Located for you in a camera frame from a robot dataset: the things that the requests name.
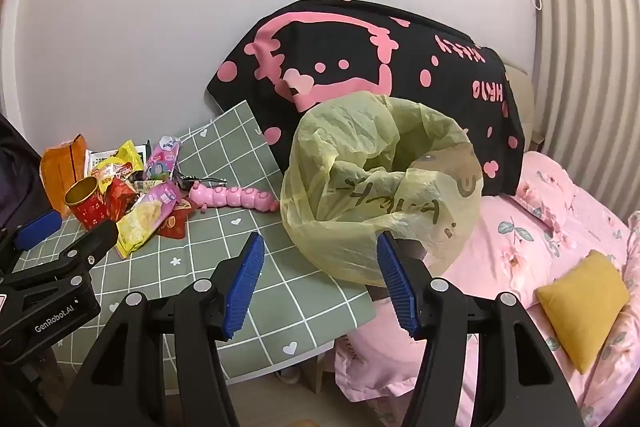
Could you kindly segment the black bag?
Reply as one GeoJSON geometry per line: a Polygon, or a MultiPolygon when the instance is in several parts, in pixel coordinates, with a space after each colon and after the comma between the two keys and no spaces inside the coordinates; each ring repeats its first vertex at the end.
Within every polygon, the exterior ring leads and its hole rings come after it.
{"type": "Polygon", "coordinates": [[[0,225],[13,230],[52,209],[40,178],[38,153],[0,115],[0,225]]]}

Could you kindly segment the red gold can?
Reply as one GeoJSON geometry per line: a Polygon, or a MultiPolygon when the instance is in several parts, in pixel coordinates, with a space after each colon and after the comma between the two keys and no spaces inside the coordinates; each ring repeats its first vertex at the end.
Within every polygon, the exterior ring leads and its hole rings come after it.
{"type": "Polygon", "coordinates": [[[86,176],[72,185],[64,196],[65,205],[86,230],[108,219],[107,207],[94,176],[86,176]]]}

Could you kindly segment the beige striped curtain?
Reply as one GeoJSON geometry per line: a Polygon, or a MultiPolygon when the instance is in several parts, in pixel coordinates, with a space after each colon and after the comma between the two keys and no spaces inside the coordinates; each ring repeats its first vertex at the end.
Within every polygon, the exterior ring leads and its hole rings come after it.
{"type": "Polygon", "coordinates": [[[639,207],[639,0],[541,0],[535,128],[618,217],[639,207]]]}

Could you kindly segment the pink floral bedding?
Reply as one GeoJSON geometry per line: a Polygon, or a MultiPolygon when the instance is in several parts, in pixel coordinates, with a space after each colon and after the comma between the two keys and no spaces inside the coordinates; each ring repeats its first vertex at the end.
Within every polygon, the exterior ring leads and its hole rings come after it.
{"type": "MultiPolygon", "coordinates": [[[[614,425],[639,370],[639,216],[620,220],[576,185],[553,159],[523,157],[513,196],[486,196],[480,219],[446,280],[460,291],[495,298],[511,291],[540,330],[566,378],[587,426],[614,425]],[[559,280],[593,251],[620,273],[629,300],[608,328],[596,357],[579,373],[536,291],[559,280]]],[[[376,299],[375,317],[338,338],[337,387],[363,402],[385,426],[398,426],[412,396],[424,344],[400,328],[390,299],[376,299]]]]}

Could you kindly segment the yellow-green trash bag bin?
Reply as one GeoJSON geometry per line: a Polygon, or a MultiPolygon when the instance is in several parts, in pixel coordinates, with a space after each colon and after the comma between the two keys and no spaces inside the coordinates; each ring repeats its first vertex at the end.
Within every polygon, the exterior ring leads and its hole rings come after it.
{"type": "Polygon", "coordinates": [[[378,236],[418,243],[434,275],[459,257],[480,215],[484,176],[452,118],[356,92],[299,121],[280,213],[295,247],[334,279],[380,286],[378,236]]]}

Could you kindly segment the purple yellow chip bag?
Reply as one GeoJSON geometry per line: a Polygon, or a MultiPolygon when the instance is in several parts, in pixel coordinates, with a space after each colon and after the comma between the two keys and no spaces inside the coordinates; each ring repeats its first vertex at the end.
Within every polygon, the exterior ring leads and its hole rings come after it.
{"type": "Polygon", "coordinates": [[[116,251],[128,258],[143,246],[162,222],[171,214],[182,195],[172,181],[157,184],[146,192],[116,225],[116,251]]]}

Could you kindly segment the yellow red snack packet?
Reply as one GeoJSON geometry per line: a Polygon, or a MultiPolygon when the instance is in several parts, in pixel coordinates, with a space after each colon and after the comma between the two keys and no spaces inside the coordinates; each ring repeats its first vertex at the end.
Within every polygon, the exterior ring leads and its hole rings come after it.
{"type": "Polygon", "coordinates": [[[144,161],[134,142],[126,141],[111,156],[99,161],[90,171],[101,194],[105,194],[115,178],[127,180],[131,173],[144,169],[144,161]]]}

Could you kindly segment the orange snack bag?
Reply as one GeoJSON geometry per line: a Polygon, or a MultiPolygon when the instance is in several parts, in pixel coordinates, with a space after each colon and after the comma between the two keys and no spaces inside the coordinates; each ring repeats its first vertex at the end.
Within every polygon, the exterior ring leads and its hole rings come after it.
{"type": "Polygon", "coordinates": [[[40,178],[47,198],[62,218],[70,215],[65,204],[67,190],[85,176],[87,144],[78,134],[73,140],[46,148],[40,161],[40,178]]]}

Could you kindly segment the black pink cartoon cloth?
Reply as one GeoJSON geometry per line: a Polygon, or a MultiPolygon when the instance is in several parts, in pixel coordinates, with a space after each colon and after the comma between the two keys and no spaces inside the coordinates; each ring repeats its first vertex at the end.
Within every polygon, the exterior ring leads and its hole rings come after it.
{"type": "Polygon", "coordinates": [[[359,0],[299,0],[258,20],[207,86],[222,110],[250,106],[281,169],[307,110],[357,91],[454,119],[474,146],[484,195],[515,193],[525,136],[506,66],[494,50],[422,15],[359,0]]]}

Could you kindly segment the red round-print snack bag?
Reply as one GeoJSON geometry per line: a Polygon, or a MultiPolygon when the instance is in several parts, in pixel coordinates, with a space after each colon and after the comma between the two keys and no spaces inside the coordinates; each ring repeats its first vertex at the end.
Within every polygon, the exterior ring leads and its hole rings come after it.
{"type": "Polygon", "coordinates": [[[181,199],[169,213],[169,216],[160,224],[157,234],[168,237],[168,239],[184,239],[186,237],[186,220],[197,209],[198,206],[191,199],[181,199]]]}

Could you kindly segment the yellow small pillow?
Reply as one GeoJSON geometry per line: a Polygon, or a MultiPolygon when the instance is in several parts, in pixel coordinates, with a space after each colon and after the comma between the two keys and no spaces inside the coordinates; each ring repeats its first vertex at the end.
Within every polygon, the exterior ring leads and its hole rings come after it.
{"type": "Polygon", "coordinates": [[[589,251],[562,277],[538,287],[536,297],[556,338],[582,375],[593,366],[630,299],[620,271],[600,251],[589,251]]]}

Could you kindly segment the pink caterpillar toy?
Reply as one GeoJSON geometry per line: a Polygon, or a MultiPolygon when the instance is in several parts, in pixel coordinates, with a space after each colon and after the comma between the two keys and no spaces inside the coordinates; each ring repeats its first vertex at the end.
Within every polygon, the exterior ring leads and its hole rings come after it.
{"type": "Polygon", "coordinates": [[[196,181],[190,188],[189,198],[201,209],[230,207],[276,212],[280,208],[280,202],[271,192],[259,191],[255,187],[207,186],[196,181]]]}

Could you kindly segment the blue object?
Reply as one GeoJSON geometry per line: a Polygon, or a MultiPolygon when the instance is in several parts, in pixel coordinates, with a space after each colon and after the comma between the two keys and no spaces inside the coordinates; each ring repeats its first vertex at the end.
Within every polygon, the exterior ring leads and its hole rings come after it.
{"type": "Polygon", "coordinates": [[[61,215],[51,210],[17,230],[14,245],[17,251],[30,251],[36,245],[58,231],[62,225],[61,215]]]}

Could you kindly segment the red crinkled wrapper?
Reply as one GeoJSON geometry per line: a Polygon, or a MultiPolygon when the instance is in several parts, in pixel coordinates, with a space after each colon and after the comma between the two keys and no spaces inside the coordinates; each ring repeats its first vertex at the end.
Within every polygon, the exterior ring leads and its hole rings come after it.
{"type": "Polygon", "coordinates": [[[122,219],[137,197],[138,193],[128,181],[114,178],[104,194],[108,219],[114,222],[122,219]]]}

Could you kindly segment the green checked tablecloth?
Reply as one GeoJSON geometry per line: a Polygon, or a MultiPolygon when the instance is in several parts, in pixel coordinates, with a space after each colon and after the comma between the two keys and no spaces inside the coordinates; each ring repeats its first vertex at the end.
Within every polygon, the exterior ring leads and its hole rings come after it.
{"type": "MultiPolygon", "coordinates": [[[[247,102],[178,134],[179,169],[225,179],[228,186],[279,196],[282,173],[247,102]]],[[[18,271],[52,262],[84,233],[72,216],[17,261],[18,271]]],[[[189,291],[226,293],[218,357],[230,384],[326,353],[334,340],[371,321],[364,286],[339,280],[308,261],[283,228],[279,211],[242,207],[195,210],[184,239],[157,234],[124,259],[115,247],[89,273],[100,313],[58,340],[63,376],[79,371],[93,343],[128,294],[148,303],[189,291]]]]}

